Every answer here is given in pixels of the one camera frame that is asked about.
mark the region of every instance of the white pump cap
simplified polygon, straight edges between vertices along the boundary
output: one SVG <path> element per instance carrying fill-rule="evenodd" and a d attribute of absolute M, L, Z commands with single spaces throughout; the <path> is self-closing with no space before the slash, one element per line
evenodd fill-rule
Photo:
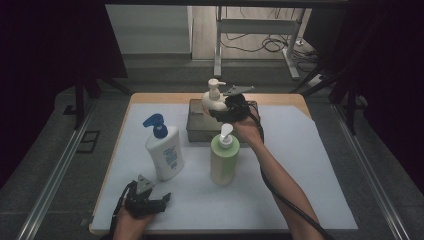
<path fill-rule="evenodd" d="M 224 123 L 221 127 L 221 136 L 219 136 L 219 145 L 222 148 L 229 148 L 233 144 L 233 137 L 230 133 L 233 131 L 233 125 Z"/>
<path fill-rule="evenodd" d="M 218 90 L 218 87 L 220 85 L 225 85 L 225 82 L 220 82 L 218 81 L 218 79 L 212 78 L 209 79 L 208 81 L 208 87 L 210 88 L 209 90 L 209 99 L 212 101 L 217 101 L 221 95 L 221 93 Z"/>

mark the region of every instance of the bottle label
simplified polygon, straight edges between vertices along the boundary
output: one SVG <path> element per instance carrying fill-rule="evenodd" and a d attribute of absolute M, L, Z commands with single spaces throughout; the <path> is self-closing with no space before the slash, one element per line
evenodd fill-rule
<path fill-rule="evenodd" d="M 163 155 L 165 155 L 166 163 L 168 164 L 168 166 L 170 166 L 172 169 L 177 168 L 178 154 L 177 151 L 175 151 L 175 146 L 163 151 Z"/>

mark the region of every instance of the white wall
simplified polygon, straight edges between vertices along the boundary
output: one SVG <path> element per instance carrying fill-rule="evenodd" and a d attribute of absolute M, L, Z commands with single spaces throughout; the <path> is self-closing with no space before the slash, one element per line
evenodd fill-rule
<path fill-rule="evenodd" d="M 191 53 L 191 6 L 106 5 L 122 54 Z"/>

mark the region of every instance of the white paper sheet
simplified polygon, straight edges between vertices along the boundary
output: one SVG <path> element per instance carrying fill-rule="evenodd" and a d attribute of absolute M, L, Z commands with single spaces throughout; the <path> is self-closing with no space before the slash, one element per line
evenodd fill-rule
<path fill-rule="evenodd" d="M 165 125 L 178 126 L 185 166 L 174 178 L 157 180 L 144 147 L 152 128 L 142 123 L 161 113 Z M 265 144 L 308 196 L 326 229 L 357 229 L 315 123 L 293 106 L 260 106 Z M 287 224 L 262 181 L 253 151 L 239 153 L 236 177 L 225 187 L 210 179 L 208 143 L 189 143 L 186 104 L 133 104 L 115 149 L 106 184 L 98 199 L 92 231 L 108 230 L 112 212 L 125 186 L 142 174 L 155 182 L 150 199 L 171 192 L 164 213 L 148 229 L 166 231 L 282 230 Z"/>

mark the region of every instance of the blue pump cap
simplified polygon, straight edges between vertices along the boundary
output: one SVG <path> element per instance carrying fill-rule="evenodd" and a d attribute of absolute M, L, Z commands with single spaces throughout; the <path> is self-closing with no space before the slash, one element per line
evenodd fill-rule
<path fill-rule="evenodd" d="M 154 126 L 153 134 L 156 138 L 164 138 L 168 136 L 168 128 L 163 124 L 163 116 L 159 113 L 153 114 L 143 122 L 144 127 Z"/>

